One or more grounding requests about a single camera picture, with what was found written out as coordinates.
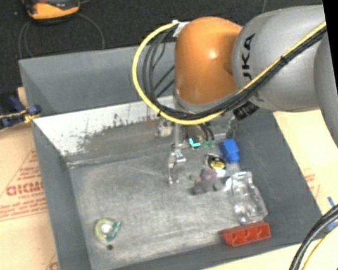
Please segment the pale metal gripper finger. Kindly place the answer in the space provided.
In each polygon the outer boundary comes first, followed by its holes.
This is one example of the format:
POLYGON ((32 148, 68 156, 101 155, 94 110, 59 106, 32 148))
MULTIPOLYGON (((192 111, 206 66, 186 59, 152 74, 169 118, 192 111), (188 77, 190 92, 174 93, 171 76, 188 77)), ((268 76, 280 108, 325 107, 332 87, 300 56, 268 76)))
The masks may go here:
POLYGON ((181 144, 175 144, 168 157, 167 167, 167 179, 168 184, 173 185, 179 183, 179 173, 187 162, 187 158, 184 156, 181 144))
POLYGON ((156 137, 169 137, 172 135, 173 125, 171 121, 159 120, 157 124, 156 137))

